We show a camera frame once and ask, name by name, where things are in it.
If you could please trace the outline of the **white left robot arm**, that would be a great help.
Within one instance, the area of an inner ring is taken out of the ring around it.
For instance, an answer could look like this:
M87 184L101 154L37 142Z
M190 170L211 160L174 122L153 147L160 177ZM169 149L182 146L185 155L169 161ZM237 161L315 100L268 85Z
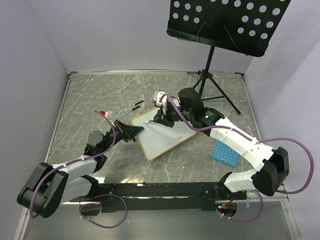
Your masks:
M48 218L64 202L76 198L95 200L99 195L99 182L91 174L104 166L106 151L120 141L134 141L143 130L142 126L116 120L107 133L92 131L79 158L61 164L38 164L19 192L17 203L36 216Z

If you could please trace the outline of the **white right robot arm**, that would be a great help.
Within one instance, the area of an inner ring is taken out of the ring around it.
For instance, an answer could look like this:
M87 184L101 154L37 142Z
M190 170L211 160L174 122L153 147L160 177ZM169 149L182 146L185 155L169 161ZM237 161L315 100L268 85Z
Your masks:
M184 122L193 131L224 143L252 166L247 171L226 173L220 180L219 195L230 199L236 192L256 190L272 197L289 174L288 152L259 142L216 109L205 107L192 87L180 90L178 97L179 104L175 104L168 93L156 91L153 102L159 109L152 121L170 128Z

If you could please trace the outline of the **yellow framed whiteboard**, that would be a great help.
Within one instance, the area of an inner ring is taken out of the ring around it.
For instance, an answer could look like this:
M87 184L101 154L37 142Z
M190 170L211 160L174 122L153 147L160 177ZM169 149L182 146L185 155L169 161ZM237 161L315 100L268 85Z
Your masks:
M131 125L143 127L137 140L148 161L156 159L196 134L183 121L176 122L172 128L153 122L146 123L158 110L158 107L154 107L131 119Z

